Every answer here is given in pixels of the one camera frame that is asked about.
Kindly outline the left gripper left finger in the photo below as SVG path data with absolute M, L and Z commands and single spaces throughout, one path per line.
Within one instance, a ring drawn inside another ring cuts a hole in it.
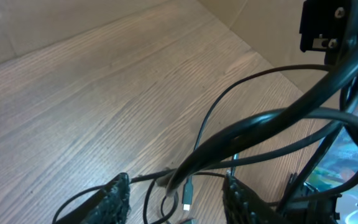
M 125 224 L 130 210 L 130 178 L 122 172 L 64 217 L 57 224 Z

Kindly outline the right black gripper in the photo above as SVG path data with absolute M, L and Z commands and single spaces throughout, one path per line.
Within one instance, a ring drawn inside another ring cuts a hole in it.
M 324 52 L 324 64 L 337 64 L 358 42 L 358 0 L 305 0 L 299 33 L 302 52 Z

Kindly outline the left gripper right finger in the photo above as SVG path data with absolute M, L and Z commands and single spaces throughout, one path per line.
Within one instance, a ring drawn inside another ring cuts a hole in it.
M 250 187 L 227 174 L 223 182 L 223 206 L 227 224 L 285 224 Z

